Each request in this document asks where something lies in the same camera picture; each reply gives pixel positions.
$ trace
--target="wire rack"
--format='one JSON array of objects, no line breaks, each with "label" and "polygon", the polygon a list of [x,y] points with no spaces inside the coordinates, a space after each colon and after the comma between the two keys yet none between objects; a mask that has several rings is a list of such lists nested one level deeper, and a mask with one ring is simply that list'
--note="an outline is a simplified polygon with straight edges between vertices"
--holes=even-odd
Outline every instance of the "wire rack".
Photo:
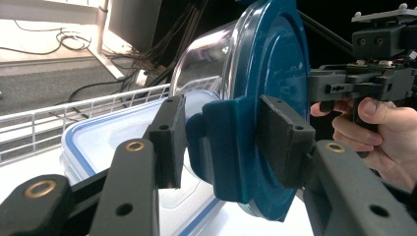
[{"label": "wire rack", "polygon": [[169,85],[0,116],[0,165],[59,146],[70,125],[99,115],[164,98]]}]

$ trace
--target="trigger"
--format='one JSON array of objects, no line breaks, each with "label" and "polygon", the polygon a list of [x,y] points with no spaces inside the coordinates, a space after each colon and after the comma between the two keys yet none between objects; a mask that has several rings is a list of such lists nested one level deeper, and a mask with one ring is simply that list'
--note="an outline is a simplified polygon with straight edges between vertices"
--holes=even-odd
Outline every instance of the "trigger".
[{"label": "trigger", "polygon": [[320,103],[320,111],[331,112],[334,109],[334,101],[322,101]]}]

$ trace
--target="blue lid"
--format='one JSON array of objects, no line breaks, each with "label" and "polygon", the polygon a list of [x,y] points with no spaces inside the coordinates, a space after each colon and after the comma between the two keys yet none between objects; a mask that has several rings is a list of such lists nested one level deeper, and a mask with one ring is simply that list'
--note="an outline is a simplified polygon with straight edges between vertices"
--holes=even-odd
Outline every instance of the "blue lid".
[{"label": "blue lid", "polygon": [[294,0],[252,4],[236,24],[231,100],[206,104],[187,123],[193,170],[215,195],[247,211],[282,221],[296,190],[284,189],[255,145],[262,94],[286,101],[308,119],[307,41]]}]

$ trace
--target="brass insert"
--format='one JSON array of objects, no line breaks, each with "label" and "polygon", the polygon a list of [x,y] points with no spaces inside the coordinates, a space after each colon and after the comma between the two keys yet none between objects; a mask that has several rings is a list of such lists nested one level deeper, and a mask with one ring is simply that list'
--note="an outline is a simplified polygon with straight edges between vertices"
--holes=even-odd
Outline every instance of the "brass insert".
[{"label": "brass insert", "polygon": [[326,144],[326,148],[331,151],[338,152],[338,153],[342,153],[346,151],[346,149],[343,146],[337,143],[328,143]]},{"label": "brass insert", "polygon": [[53,180],[42,180],[32,184],[25,190],[25,197],[28,199],[37,199],[49,194],[56,187],[56,182]]},{"label": "brass insert", "polygon": [[126,145],[126,150],[128,151],[138,151],[142,150],[145,147],[145,144],[142,142],[131,142]]}]

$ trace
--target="hand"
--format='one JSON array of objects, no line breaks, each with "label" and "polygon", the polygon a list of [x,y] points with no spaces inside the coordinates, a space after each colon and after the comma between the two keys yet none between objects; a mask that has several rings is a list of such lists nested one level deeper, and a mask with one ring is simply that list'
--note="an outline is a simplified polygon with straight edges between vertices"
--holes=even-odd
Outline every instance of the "hand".
[{"label": "hand", "polygon": [[[417,112],[409,107],[395,107],[367,97],[358,106],[359,117],[369,124],[378,124],[372,132],[351,122],[353,100],[340,100],[334,110],[342,114],[332,121],[333,138],[353,147],[369,151],[364,162],[394,183],[413,189],[417,183]],[[320,104],[312,106],[313,116],[324,116]]]}]

